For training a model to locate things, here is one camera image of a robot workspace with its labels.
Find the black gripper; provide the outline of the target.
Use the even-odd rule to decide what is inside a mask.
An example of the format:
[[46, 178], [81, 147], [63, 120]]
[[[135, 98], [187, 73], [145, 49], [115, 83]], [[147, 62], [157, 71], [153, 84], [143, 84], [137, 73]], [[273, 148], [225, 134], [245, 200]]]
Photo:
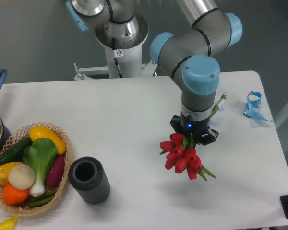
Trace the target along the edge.
[[190, 115], [174, 115], [170, 121], [175, 133], [184, 134], [187, 141], [194, 140], [194, 144], [208, 145], [216, 141], [219, 132], [211, 129], [210, 116], [205, 120], [195, 121]]

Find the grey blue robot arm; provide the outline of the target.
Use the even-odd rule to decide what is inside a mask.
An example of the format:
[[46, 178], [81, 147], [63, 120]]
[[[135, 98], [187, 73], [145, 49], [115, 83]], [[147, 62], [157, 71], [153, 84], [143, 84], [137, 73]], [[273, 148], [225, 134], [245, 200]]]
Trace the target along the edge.
[[[148, 25], [132, 0], [69, 0], [66, 6], [81, 30], [95, 32], [105, 49], [110, 78], [143, 75]], [[179, 0], [178, 6], [192, 30], [180, 37], [159, 34], [149, 53], [182, 92], [181, 113], [170, 122], [173, 129], [184, 134], [189, 145], [207, 145], [218, 137], [209, 125], [220, 74], [213, 55], [240, 40], [242, 24], [234, 14], [223, 14], [213, 0]]]

